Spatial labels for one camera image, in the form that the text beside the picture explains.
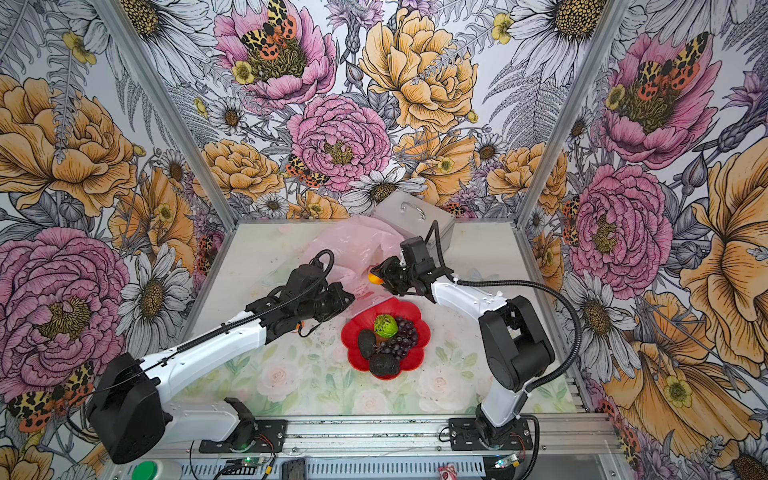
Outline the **red yellow peach toy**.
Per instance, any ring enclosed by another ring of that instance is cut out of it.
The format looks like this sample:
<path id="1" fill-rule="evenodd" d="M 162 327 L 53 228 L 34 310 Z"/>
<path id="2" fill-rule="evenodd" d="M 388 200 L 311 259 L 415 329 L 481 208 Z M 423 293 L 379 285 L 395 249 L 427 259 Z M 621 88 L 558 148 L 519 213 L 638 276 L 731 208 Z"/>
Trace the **red yellow peach toy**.
<path id="1" fill-rule="evenodd" d="M 382 278 L 378 277 L 377 275 L 375 275 L 373 273 L 369 273 L 368 274 L 368 280 L 371 283 L 376 284 L 376 285 L 382 285 L 384 283 L 384 280 Z"/>

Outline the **green lime toy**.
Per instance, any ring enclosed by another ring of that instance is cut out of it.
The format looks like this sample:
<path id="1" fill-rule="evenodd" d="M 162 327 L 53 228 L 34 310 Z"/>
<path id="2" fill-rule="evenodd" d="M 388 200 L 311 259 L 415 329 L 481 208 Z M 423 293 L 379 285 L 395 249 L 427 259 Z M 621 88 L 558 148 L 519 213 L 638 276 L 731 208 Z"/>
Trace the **green lime toy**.
<path id="1" fill-rule="evenodd" d="M 394 337 L 399 331 L 399 325 L 394 316 L 378 315 L 374 320 L 374 333 L 383 339 Z"/>

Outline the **pink plastic bag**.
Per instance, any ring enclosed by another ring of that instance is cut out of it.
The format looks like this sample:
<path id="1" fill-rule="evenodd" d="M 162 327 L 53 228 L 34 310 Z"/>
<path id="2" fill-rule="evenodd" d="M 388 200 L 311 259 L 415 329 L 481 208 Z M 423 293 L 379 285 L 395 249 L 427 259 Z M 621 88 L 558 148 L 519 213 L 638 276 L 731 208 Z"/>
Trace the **pink plastic bag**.
<path id="1" fill-rule="evenodd" d="M 400 256 L 404 237 L 387 223 L 367 216 L 344 219 L 323 230 L 306 247 L 301 257 L 307 263 L 321 250 L 334 254 L 330 283 L 340 282 L 346 292 L 355 296 L 345 311 L 357 315 L 392 297 L 383 287 L 371 283 L 370 270 L 392 256 Z"/>

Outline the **dark purple grapes toy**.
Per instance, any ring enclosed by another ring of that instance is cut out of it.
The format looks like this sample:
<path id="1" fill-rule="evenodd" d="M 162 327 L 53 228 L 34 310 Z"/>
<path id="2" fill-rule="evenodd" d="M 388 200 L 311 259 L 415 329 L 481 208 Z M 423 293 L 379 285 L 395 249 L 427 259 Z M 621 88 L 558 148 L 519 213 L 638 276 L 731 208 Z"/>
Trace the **dark purple grapes toy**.
<path id="1" fill-rule="evenodd" d="M 397 332 L 390 338 L 383 340 L 377 346 L 377 352 L 393 355 L 398 361 L 404 360 L 409 352 L 417 346 L 419 334 L 410 320 L 396 317 Z"/>

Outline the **dark avocado toy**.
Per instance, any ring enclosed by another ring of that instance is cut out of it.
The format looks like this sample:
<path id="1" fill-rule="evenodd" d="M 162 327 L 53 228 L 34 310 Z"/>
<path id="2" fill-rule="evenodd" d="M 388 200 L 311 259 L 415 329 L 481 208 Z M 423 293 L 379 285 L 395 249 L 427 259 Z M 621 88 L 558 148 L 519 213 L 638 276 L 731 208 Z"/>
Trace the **dark avocado toy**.
<path id="1" fill-rule="evenodd" d="M 378 378 L 396 377 L 400 374 L 400 362 L 393 354 L 374 353 L 369 359 L 369 371 Z"/>
<path id="2" fill-rule="evenodd" d="M 361 330 L 357 337 L 357 346 L 361 356 L 364 359 L 369 360 L 377 350 L 376 334 L 369 329 Z"/>

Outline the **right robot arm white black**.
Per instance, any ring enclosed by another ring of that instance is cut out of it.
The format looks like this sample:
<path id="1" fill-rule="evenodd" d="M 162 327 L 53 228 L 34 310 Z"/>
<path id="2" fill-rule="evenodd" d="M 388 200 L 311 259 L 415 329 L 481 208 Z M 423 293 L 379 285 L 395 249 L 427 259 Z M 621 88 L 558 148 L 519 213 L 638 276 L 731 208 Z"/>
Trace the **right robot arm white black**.
<path id="1" fill-rule="evenodd" d="M 477 407 L 475 428 L 489 449 L 501 448 L 506 437 L 522 426 L 522 410 L 536 380 L 555 361 L 550 338 L 531 301 L 518 295 L 492 294 L 492 286 L 525 287 L 552 294 L 547 285 L 529 280 L 461 280 L 433 258 L 425 240 L 414 237 L 400 244 L 402 256 L 392 256 L 370 270 L 369 280 L 395 296 L 415 295 L 477 321 L 488 367 L 494 377 Z"/>

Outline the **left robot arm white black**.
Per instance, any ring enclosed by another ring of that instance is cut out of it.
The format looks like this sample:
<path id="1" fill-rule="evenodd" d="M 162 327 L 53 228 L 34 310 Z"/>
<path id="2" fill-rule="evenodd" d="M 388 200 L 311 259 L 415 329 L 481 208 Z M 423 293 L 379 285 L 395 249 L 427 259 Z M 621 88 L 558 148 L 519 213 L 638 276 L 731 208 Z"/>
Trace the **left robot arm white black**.
<path id="1" fill-rule="evenodd" d="M 174 398 L 226 362 L 295 331 L 305 320 L 322 323 L 347 310 L 355 297 L 329 282 L 321 263 L 302 264 L 285 285 L 250 303 L 213 330 L 141 359 L 124 353 L 101 375 L 85 413 L 113 463 L 128 464 L 154 448 L 212 442 L 248 450 L 257 424 L 244 403 L 227 397 L 208 404 Z"/>

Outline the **silver metal case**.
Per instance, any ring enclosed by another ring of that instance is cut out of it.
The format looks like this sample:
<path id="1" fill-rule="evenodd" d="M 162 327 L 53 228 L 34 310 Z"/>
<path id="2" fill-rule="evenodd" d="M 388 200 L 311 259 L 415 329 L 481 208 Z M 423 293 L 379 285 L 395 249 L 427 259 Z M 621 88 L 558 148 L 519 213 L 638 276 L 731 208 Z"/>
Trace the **silver metal case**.
<path id="1" fill-rule="evenodd" d="M 389 224 L 405 238 L 421 236 L 427 239 L 432 223 L 437 221 L 443 252 L 450 247 L 455 217 L 411 194 L 396 190 L 374 208 L 372 216 Z"/>

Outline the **red flower-shaped plate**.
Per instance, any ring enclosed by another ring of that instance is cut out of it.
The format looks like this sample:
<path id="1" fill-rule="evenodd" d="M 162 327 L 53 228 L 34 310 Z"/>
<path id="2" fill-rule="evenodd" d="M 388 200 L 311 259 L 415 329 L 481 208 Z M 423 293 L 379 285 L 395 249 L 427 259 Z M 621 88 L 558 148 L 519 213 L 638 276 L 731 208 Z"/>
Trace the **red flower-shaped plate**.
<path id="1" fill-rule="evenodd" d="M 431 330 L 427 323 L 422 319 L 421 311 L 419 308 L 410 302 L 390 299 L 375 307 L 372 307 L 348 321 L 342 329 L 341 340 L 342 344 L 347 348 L 347 359 L 349 364 L 356 370 L 368 372 L 369 360 L 364 359 L 357 346 L 357 337 L 361 330 L 369 329 L 374 332 L 374 320 L 378 315 L 389 314 L 396 317 L 403 317 L 414 323 L 418 334 L 419 341 L 416 347 L 414 347 L 407 357 L 399 361 L 400 362 L 400 374 L 406 371 L 413 371 L 419 368 L 425 358 L 425 347 L 428 345 L 431 339 Z M 385 339 L 377 337 L 377 346 Z M 396 377 L 378 378 L 380 380 L 392 380 Z"/>

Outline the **green round button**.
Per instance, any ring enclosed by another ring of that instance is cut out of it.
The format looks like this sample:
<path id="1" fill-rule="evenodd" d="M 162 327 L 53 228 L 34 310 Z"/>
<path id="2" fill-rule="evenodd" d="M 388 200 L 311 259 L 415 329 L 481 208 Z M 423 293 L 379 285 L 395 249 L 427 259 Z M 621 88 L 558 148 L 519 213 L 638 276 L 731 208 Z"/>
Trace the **green round button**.
<path id="1" fill-rule="evenodd" d="M 157 462 L 149 460 L 135 466 L 131 472 L 131 480 L 156 480 L 160 473 Z"/>

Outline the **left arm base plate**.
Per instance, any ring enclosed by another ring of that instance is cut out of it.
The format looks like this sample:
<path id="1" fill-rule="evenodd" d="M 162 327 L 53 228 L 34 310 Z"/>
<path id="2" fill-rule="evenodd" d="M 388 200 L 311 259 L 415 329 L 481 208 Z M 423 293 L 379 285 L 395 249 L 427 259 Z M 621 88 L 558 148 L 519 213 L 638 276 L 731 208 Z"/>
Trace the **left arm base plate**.
<path id="1" fill-rule="evenodd" d="M 288 421 L 283 419 L 241 421 L 234 432 L 224 440 L 202 440 L 198 452 L 202 454 L 281 453 L 287 426 Z"/>

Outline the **aluminium rail frame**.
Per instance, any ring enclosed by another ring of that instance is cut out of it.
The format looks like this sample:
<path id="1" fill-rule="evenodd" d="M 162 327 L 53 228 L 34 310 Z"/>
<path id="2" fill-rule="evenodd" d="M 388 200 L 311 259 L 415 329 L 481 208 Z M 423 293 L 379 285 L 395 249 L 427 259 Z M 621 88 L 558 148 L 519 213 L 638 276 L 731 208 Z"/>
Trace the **aluminium rail frame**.
<path id="1" fill-rule="evenodd" d="M 453 451 L 451 415 L 289 417 L 281 453 L 202 454 L 199 443 L 160 447 L 140 460 L 105 467 L 130 479 L 155 461 L 157 479 L 630 479 L 619 441 L 601 414 L 539 414 L 530 451 Z"/>

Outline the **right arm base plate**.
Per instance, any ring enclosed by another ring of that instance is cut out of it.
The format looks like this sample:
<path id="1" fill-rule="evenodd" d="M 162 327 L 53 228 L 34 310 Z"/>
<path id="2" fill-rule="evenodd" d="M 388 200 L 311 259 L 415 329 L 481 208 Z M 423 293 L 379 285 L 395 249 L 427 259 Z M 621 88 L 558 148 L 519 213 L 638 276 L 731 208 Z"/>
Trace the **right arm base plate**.
<path id="1" fill-rule="evenodd" d="M 524 420 L 503 427 L 482 419 L 456 417 L 448 420 L 449 443 L 453 451 L 530 451 L 534 445 L 531 428 Z"/>

